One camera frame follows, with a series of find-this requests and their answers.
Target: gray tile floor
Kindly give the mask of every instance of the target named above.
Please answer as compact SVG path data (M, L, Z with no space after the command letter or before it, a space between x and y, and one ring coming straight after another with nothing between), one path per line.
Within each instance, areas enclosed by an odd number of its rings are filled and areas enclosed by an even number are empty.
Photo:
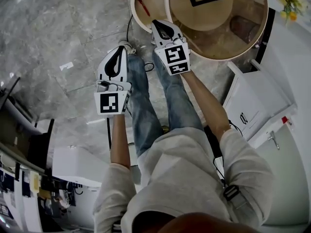
M110 49L126 38L130 19L128 0L0 0L0 79L10 73L21 80L15 97L39 118L45 128L55 118L48 164L54 148L80 146L109 162L106 122L95 110L95 72ZM145 62L151 61L151 36L132 20L129 40ZM70 69L61 65L72 62ZM194 72L222 101L232 73L226 63L191 55ZM162 124L167 107L156 72L148 73L150 100ZM189 88L189 96L202 117ZM132 123L126 114L129 142Z

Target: jeans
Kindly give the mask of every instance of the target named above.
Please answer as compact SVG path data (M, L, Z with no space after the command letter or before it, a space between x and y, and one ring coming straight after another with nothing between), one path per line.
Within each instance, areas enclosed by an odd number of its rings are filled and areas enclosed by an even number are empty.
M169 111L170 131L184 127L203 131L201 120L189 100L180 75L170 76L155 53L153 53L153 61L164 88ZM152 146L156 139L163 135L163 130L149 100L149 85L144 61L139 56L129 55L128 69L127 81L132 84L129 103L132 112L136 154L139 157Z

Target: cabinet handle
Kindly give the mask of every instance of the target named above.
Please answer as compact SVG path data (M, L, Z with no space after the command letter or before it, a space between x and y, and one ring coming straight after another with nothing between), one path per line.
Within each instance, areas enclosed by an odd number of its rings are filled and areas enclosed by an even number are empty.
M246 120L246 117L244 116L243 112L240 115L240 119L241 119L242 123L244 123L245 125L248 123L248 121Z

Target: flower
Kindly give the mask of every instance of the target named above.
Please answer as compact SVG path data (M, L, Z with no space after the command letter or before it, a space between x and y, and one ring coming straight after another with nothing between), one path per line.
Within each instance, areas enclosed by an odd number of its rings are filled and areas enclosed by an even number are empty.
M282 18L292 21L297 20L297 14L303 15L308 4L306 0L278 0L284 6L283 11L280 12Z
M297 20L297 14L294 11L290 11L290 19L292 21L296 21Z
M283 10L280 12L282 18L287 19L287 13Z

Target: red pen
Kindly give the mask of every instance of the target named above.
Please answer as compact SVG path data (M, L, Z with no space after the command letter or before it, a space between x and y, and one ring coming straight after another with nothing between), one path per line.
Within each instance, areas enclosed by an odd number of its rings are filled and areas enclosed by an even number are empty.
M138 0L138 2L142 5L142 7L143 7L144 10L146 11L147 15L150 16L150 13L149 13L149 11L148 11L146 5L143 3L143 1L142 1L142 0Z

